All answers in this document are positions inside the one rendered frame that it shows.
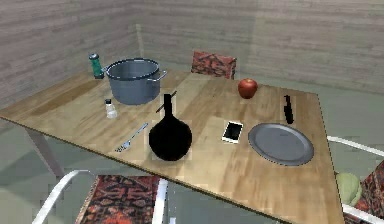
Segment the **thin dark pencil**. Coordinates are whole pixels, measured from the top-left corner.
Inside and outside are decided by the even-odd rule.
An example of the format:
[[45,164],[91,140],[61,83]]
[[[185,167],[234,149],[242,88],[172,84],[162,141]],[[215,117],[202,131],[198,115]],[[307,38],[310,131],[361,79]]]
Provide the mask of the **thin dark pencil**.
[[[175,96],[176,93],[177,93],[177,91],[175,90],[175,91],[171,94],[171,98],[172,98],[173,96]],[[160,112],[160,111],[164,108],[164,105],[165,105],[165,103],[163,103],[163,104],[156,110],[155,113]]]

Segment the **white smartphone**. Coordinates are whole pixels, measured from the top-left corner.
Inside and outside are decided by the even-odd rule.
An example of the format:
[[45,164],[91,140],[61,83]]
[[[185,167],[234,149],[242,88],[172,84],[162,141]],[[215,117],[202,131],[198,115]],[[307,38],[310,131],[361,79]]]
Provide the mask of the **white smartphone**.
[[241,123],[229,121],[221,139],[229,143],[237,144],[241,136],[242,128],[243,125]]

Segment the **red apple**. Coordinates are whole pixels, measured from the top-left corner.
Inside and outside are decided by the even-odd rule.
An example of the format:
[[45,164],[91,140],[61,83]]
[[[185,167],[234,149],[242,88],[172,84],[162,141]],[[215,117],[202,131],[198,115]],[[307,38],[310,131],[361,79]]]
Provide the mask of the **red apple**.
[[238,83],[238,93],[244,99],[252,98],[258,89],[258,84],[255,80],[250,78],[242,79]]

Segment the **wooden dining table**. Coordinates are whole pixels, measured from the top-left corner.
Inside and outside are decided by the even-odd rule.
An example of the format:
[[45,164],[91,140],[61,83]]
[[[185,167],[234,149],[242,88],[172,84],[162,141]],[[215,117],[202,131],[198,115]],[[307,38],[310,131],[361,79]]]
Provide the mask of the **wooden dining table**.
[[[148,145],[149,129],[162,119],[161,98],[140,106],[118,104],[109,119],[104,106],[111,95],[106,80],[82,73],[5,109],[0,117],[294,224],[344,224],[342,206],[316,94],[268,85],[242,99],[234,80],[171,71],[161,81],[174,114],[190,126],[193,143],[177,162],[158,159]],[[298,167],[281,166],[257,154],[242,135],[237,144],[222,141],[229,121],[244,132],[263,122],[283,123],[284,96],[293,106],[293,126],[313,144],[314,156]],[[128,149],[115,152],[144,123],[148,126]]]

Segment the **large grey metal pot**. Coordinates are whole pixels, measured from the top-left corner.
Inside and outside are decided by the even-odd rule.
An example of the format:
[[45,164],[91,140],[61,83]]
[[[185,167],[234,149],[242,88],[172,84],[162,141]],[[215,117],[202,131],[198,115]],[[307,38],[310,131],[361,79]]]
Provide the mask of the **large grey metal pot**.
[[116,61],[104,68],[113,97],[125,105],[142,105],[160,93],[161,80],[167,75],[160,65],[146,58]]

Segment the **silver fork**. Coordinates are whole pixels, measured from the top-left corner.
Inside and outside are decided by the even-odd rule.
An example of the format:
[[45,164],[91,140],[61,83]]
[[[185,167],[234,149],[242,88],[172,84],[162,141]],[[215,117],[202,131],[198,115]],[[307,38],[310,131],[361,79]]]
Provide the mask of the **silver fork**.
[[128,149],[131,145],[131,141],[146,127],[148,126],[148,123],[144,123],[138,130],[135,131],[134,134],[132,134],[122,145],[120,145],[117,149],[115,149],[115,152],[122,152],[126,149]]

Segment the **clear salt shaker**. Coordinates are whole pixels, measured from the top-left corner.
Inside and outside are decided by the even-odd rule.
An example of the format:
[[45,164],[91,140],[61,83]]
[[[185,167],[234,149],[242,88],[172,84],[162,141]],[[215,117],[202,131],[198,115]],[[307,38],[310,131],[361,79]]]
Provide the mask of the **clear salt shaker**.
[[106,106],[107,117],[109,119],[116,118],[117,117],[117,110],[116,110],[115,106],[112,104],[111,99],[105,100],[105,106]]

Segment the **grey round plate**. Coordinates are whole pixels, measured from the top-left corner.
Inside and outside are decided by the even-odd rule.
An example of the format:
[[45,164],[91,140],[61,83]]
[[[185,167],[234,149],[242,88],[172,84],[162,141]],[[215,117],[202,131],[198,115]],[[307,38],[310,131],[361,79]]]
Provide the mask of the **grey round plate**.
[[250,146],[264,159],[285,166],[300,166],[314,156],[311,141],[287,125],[261,123],[248,133]]

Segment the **black knife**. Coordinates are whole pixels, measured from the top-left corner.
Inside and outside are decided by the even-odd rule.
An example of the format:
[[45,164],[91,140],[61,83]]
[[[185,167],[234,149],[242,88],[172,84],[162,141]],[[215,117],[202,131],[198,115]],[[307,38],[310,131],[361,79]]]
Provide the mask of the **black knife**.
[[285,114],[286,122],[288,124],[292,124],[294,122],[294,118],[293,118],[290,96],[285,95],[284,98],[286,101],[286,105],[284,106],[284,114]]

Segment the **green lettuce head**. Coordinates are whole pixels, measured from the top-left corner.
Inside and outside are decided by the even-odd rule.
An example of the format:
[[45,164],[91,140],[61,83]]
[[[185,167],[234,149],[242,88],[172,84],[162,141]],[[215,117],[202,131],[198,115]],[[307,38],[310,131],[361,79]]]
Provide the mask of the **green lettuce head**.
[[360,180],[352,173],[338,173],[336,182],[343,204],[355,206],[362,195]]

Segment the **red patterned white-frame chair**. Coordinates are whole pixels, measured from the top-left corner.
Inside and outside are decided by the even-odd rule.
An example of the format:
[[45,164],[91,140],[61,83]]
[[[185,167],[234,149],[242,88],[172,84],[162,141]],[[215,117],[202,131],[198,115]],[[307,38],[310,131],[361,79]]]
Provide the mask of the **red patterned white-frame chair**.
[[74,224],[176,224],[168,212],[168,181],[158,176],[95,175],[74,170],[54,186],[32,224],[43,224],[61,193],[79,174],[94,178]]
[[360,180],[362,195],[355,206],[342,203],[345,224],[384,224],[384,152],[340,137],[328,136],[329,142],[363,150],[383,160],[364,179]]
[[234,79],[237,59],[216,53],[194,51],[191,72]]

